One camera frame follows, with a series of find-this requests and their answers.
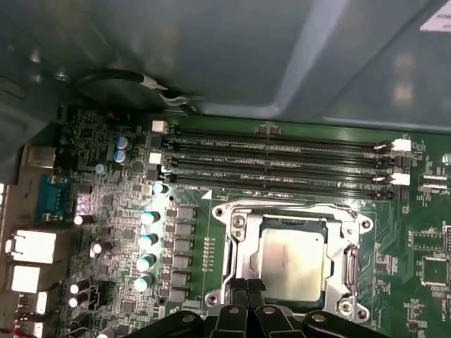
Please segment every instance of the screw hole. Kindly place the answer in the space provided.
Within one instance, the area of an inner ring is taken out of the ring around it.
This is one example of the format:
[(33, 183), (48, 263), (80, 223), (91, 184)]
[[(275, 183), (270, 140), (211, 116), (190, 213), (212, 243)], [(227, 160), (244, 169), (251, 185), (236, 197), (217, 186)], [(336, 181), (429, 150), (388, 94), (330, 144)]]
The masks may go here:
[(365, 319), (366, 318), (366, 312), (363, 311), (363, 310), (357, 311), (357, 317), (359, 317), (359, 319)]
[(206, 301), (209, 305), (216, 305), (216, 297), (215, 296), (210, 296)]

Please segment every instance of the chip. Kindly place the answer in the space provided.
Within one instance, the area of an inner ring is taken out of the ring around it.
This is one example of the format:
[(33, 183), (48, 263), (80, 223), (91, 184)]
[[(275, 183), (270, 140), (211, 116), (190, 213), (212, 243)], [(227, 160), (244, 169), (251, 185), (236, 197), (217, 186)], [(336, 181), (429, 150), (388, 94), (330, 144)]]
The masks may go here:
[(423, 285), (443, 285), (449, 279), (448, 262), (445, 259), (425, 257), (423, 258), (423, 270), (421, 272)]
[(159, 295), (160, 297), (169, 297), (169, 289), (160, 289)]
[(173, 261), (172, 257), (167, 256), (161, 257), (162, 264), (172, 264), (172, 261)]
[(144, 169), (144, 166), (142, 165), (141, 162), (134, 162), (132, 164), (132, 171), (134, 173), (142, 173), (143, 169)]
[(78, 191), (81, 194), (91, 194), (92, 193), (92, 185), (82, 184), (82, 185), (80, 185), (80, 188), (78, 189)]
[(165, 249), (172, 249), (174, 247), (174, 242), (164, 241), (163, 242), (163, 247)]
[(119, 325), (118, 326), (118, 336), (126, 336), (128, 334), (128, 330), (130, 327), (128, 325)]
[(184, 287), (186, 284), (188, 284), (189, 277), (190, 276), (188, 275), (188, 273), (183, 272), (172, 273), (171, 284)]
[(175, 234), (179, 234), (181, 236), (189, 236), (192, 234), (193, 230), (194, 226), (192, 224), (178, 223), (175, 225)]
[(158, 170), (148, 170), (146, 172), (146, 180), (147, 181), (157, 181), (159, 175), (160, 175), (160, 172)]
[(141, 190), (142, 190), (142, 186), (139, 184), (134, 184), (132, 186), (132, 192), (141, 192)]
[(133, 229), (124, 229), (122, 231), (122, 238), (124, 239), (134, 239), (135, 238), (135, 231)]
[(186, 301), (188, 291), (186, 289), (171, 288), (169, 300), (174, 303), (183, 303)]
[(122, 309), (124, 313), (134, 313), (135, 312), (135, 302), (134, 301), (124, 301), (122, 304)]
[(191, 206), (181, 206), (177, 208), (177, 218), (190, 220), (195, 216), (195, 209)]
[(191, 257), (184, 255), (175, 255), (173, 259), (173, 268), (188, 269), (191, 263)]
[(101, 199), (102, 206), (112, 206), (113, 197), (111, 195), (104, 195)]
[(166, 210), (166, 216), (168, 217), (177, 217), (177, 211), (173, 209)]
[(107, 265), (99, 265), (99, 275), (106, 275), (108, 273)]
[(189, 239), (176, 239), (174, 241), (174, 250), (179, 252), (190, 251), (192, 247), (192, 241)]

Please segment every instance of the black ram slot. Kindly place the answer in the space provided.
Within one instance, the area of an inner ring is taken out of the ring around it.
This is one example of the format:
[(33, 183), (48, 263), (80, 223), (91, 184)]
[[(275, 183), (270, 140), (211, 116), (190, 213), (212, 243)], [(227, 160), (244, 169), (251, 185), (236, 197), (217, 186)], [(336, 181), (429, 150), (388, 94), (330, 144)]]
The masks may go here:
[(272, 144), (278, 145), (291, 145), (291, 146), (332, 146), (340, 149), (348, 149), (354, 151), (370, 151), (371, 153), (378, 153), (375, 147), (378, 145), (386, 145), (380, 152), (390, 149), (389, 142), (381, 142), (380, 144), (374, 144), (370, 142), (351, 142), (341, 140), (322, 140), (314, 139), (311, 137), (295, 137), (286, 135), (271, 135), (271, 134), (245, 134), (239, 132), (221, 132), (221, 131), (208, 131), (208, 130), (178, 130), (177, 136), (179, 137), (198, 137), (198, 138), (222, 138), (224, 140), (230, 140), (234, 142), (272, 142)]
[(377, 158), (346, 158), (342, 156), (332, 156), (325, 154), (300, 154), (300, 153), (269, 153), (266, 151), (255, 151), (249, 149), (225, 149), (203, 146), (185, 146), (181, 145), (179, 149), (175, 151), (166, 152), (167, 154), (173, 154), (176, 156), (178, 152), (181, 153), (196, 153), (204, 154), (211, 157), (214, 156), (237, 156), (243, 158), (258, 158), (260, 160), (267, 161), (309, 161), (309, 162), (321, 162), (327, 164), (336, 165), (359, 165), (370, 166), (376, 168), (379, 160)]
[(250, 181), (232, 181), (232, 180), (208, 180), (205, 177), (183, 177), (177, 176), (175, 184), (194, 185), (198, 187), (218, 187), (225, 189), (246, 189), (265, 192), (279, 192), (287, 194), (310, 194), (323, 196), (336, 196), (348, 199), (391, 199), (391, 192), (374, 191), (365, 192), (352, 189), (330, 189), (325, 187), (297, 187), (293, 184), (261, 184)]
[(184, 170), (215, 170), (231, 175), (263, 175), (282, 178), (305, 178), (306, 180), (338, 180), (348, 182), (372, 183), (374, 175), (338, 174), (333, 172), (308, 171), (299, 169), (258, 168), (255, 165), (221, 165), (213, 163), (185, 163), (179, 161), (175, 168)]

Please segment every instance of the white connector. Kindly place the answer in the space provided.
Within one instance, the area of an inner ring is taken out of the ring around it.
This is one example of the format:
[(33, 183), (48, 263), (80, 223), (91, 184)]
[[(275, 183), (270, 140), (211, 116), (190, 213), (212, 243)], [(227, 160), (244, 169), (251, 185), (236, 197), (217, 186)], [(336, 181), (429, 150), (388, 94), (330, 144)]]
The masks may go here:
[(410, 139), (396, 139), (392, 142), (392, 151), (412, 151)]
[(394, 173), (390, 176), (393, 185), (410, 185), (410, 174)]
[(166, 121), (152, 121), (152, 132), (159, 134), (166, 134), (168, 130), (168, 123)]
[(163, 154), (151, 152), (149, 154), (149, 164), (162, 164)]

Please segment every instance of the cable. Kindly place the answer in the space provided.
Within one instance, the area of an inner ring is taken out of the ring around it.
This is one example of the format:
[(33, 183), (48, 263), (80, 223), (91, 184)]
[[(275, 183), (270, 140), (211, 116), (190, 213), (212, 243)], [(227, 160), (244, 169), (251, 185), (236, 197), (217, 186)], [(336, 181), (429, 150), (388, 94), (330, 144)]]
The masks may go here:
[(75, 332), (78, 332), (78, 331), (81, 331), (81, 330), (86, 330), (86, 331), (88, 331), (89, 333), (92, 334), (92, 336), (93, 336), (94, 338), (97, 337), (97, 335), (94, 333), (94, 331), (92, 331), (91, 329), (89, 329), (89, 328), (87, 328), (87, 327), (84, 327), (84, 326), (79, 327), (78, 329), (75, 329), (75, 330), (73, 330), (73, 331), (70, 331), (70, 332), (66, 333), (66, 335), (65, 335), (64, 337), (72, 337), (72, 333), (75, 333)]

